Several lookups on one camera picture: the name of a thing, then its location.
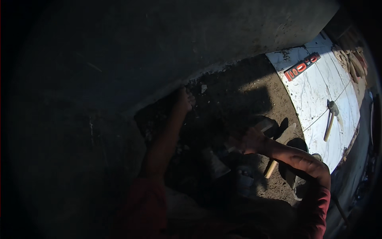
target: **concrete wall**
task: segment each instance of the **concrete wall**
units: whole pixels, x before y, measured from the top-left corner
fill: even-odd
[[[302,45],[337,8],[331,0],[54,2],[7,89],[6,170],[20,215],[47,238],[105,236],[145,151],[120,113],[227,62]]]

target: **red spirit level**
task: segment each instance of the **red spirit level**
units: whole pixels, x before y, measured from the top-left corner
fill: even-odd
[[[284,71],[284,75],[288,79],[288,81],[292,81],[294,78],[296,78],[298,75],[303,73],[306,69],[308,69],[311,65],[313,65],[314,62],[316,62],[318,59],[320,59],[321,56],[317,52],[313,52],[309,56],[307,56],[304,60],[298,62],[291,68]]]

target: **hammer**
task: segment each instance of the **hammer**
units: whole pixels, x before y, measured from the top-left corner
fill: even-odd
[[[338,107],[334,103],[334,101],[329,102],[328,108],[329,108],[329,114],[332,114],[332,116],[330,117],[329,126],[326,127],[325,136],[324,136],[325,142],[328,141],[330,130],[332,129],[332,125],[333,125],[334,116],[338,116],[340,114],[340,111],[338,110]]]

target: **red sleeve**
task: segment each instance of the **red sleeve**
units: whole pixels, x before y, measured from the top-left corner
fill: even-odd
[[[319,185],[310,187],[298,207],[298,225],[293,238],[323,238],[329,203],[330,191],[327,188]]]
[[[135,179],[125,205],[116,214],[112,238],[162,238],[167,226],[164,186],[150,179]]]

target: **hand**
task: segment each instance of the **hand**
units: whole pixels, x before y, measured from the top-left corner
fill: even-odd
[[[183,86],[178,90],[178,102],[175,104],[178,110],[186,110],[189,112],[195,103],[195,96],[193,96],[189,90],[186,90],[186,87]]]
[[[228,145],[236,147],[244,154],[258,153],[265,147],[267,137],[258,129],[251,127],[245,135],[232,134],[228,139]]]

